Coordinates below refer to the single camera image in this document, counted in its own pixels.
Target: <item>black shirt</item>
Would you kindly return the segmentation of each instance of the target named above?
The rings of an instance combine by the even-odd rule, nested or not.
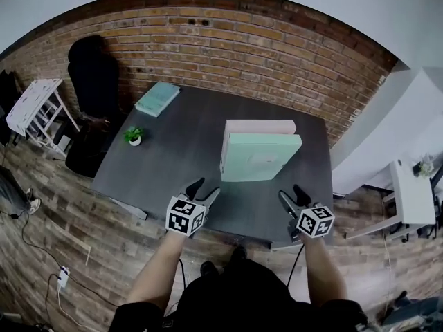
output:
[[[109,331],[344,332],[367,323],[361,307],[350,300],[332,300],[321,307],[296,302],[274,273],[245,259],[221,275],[194,280],[169,319],[154,304],[126,304],[117,309]]]

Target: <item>wooden floor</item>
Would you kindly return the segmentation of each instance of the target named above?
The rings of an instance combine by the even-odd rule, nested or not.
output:
[[[89,189],[91,180],[78,176],[62,161],[40,148],[21,141],[9,147],[5,166],[12,170],[26,189],[32,187],[42,199],[39,211],[30,217],[25,237],[43,246],[57,260],[71,269],[79,282],[97,291],[114,304],[122,304],[131,284],[152,256],[164,235],[163,224],[142,221]],[[360,303],[370,315],[390,296],[407,290],[410,297],[437,295],[442,287],[443,239],[418,239],[408,243],[399,239],[388,242],[388,254],[381,233],[349,241],[346,230],[355,230],[382,220],[381,195],[359,189],[346,200],[334,202],[337,216],[335,245],[330,248],[345,276],[350,298]],[[20,313],[27,323],[47,321],[44,298],[51,273],[58,274],[57,264],[45,252],[27,246],[21,240],[24,214],[18,220],[0,216],[0,309]],[[242,240],[229,234],[200,230],[189,239],[183,252],[186,281],[199,276],[199,267],[212,260],[222,267],[233,246],[242,243],[251,259],[264,264],[287,281],[298,249],[273,251],[260,242]],[[48,309],[56,331],[78,331],[59,310],[55,278],[51,280]],[[181,271],[177,271],[172,305],[183,290]],[[290,287],[294,299],[309,301],[305,258],[300,256]],[[81,324],[106,331],[115,308],[70,281],[60,294],[65,311]]]

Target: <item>book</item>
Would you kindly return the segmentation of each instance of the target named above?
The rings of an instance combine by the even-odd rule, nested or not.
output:
[[[227,120],[220,171],[224,182],[274,178],[302,145],[291,120]]]
[[[178,86],[167,82],[157,82],[138,100],[135,107],[140,112],[158,117],[179,93],[180,88]]]

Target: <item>light blue book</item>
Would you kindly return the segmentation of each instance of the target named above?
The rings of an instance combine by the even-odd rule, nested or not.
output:
[[[271,180],[301,145],[298,134],[230,133],[221,180]]]
[[[159,114],[175,99],[180,92],[178,86],[167,82],[157,82],[141,99],[136,103],[136,109],[153,117]]]

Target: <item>power strip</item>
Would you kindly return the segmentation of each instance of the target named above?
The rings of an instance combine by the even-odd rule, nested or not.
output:
[[[60,290],[61,288],[64,288],[66,286],[66,283],[68,282],[69,274],[70,274],[69,268],[63,266],[60,271],[60,274],[58,276],[58,282],[57,282],[58,290]]]

